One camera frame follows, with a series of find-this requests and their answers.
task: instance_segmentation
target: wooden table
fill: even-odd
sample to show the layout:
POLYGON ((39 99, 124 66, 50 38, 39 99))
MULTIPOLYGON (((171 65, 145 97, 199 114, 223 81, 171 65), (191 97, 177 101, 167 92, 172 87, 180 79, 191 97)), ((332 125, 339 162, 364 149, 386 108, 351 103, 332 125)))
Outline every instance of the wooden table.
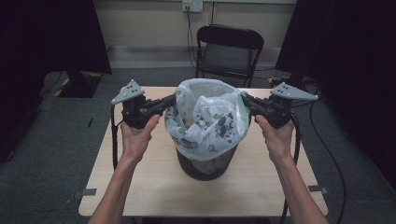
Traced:
MULTIPOLYGON (((176 88, 143 87, 147 99, 160 99, 176 88)), ((267 89, 244 89, 256 97, 268 97, 267 89)), ((116 107, 116 120, 121 119, 116 107)), ((298 168, 307 186, 317 185, 303 146, 298 168)), ((113 174, 110 124, 93 166, 79 212, 91 216, 105 194, 113 174)), ((321 211, 328 213, 320 191, 311 192, 321 211)), ((142 217, 279 217, 284 194, 275 166, 268 157, 259 125, 252 123, 247 137, 239 144, 227 171, 218 179, 199 181, 181 169, 175 145, 164 128, 163 117, 152 133, 143 160, 137 165, 125 204, 124 216, 142 217)))

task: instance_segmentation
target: black chair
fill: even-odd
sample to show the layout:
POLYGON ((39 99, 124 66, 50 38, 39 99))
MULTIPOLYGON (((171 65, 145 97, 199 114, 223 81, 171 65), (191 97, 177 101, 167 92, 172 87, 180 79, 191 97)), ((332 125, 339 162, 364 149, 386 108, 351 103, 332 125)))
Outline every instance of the black chair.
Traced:
POLYGON ((237 77, 245 80, 250 87, 254 70, 259 59, 264 40, 257 32, 210 24, 201 27, 197 32, 197 64, 195 77, 201 71, 205 73, 237 77))

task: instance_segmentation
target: trash can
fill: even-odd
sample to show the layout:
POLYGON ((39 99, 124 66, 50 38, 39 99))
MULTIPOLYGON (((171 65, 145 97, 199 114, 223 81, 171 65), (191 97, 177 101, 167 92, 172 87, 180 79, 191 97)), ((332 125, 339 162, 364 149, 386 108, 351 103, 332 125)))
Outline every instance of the trash can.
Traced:
POLYGON ((195 78, 177 87, 177 104, 165 112, 165 128, 183 171, 213 180, 227 170, 246 137, 250 114, 240 90, 215 79, 195 78))

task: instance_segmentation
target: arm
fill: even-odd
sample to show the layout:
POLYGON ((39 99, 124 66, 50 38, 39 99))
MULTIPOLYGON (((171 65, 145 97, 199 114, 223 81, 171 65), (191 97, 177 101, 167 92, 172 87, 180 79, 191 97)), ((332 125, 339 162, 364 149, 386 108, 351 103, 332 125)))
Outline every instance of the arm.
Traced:
POLYGON ((122 154, 107 186, 105 195, 89 223, 121 223, 134 168, 143 159, 143 154, 151 139, 151 132, 156 127, 159 119, 159 115, 153 116, 148 121, 146 128, 142 130, 130 128, 124 122, 121 124, 122 154))
POLYGON ((274 129, 263 116, 256 116, 269 156, 276 167, 294 223, 328 223, 311 197, 290 153, 293 124, 274 129))

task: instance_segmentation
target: white wall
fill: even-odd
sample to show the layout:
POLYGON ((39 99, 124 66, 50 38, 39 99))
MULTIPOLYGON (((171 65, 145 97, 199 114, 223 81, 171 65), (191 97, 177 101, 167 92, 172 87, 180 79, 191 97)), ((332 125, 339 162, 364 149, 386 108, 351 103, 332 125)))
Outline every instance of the white wall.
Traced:
MULTIPOLYGON (((95 1, 103 36, 108 46, 187 46, 188 18, 181 2, 95 1)), ((191 13, 192 33, 212 18, 212 3, 203 13, 191 13)), ((214 23, 253 29, 267 48, 280 48, 294 5, 216 3, 214 23)))

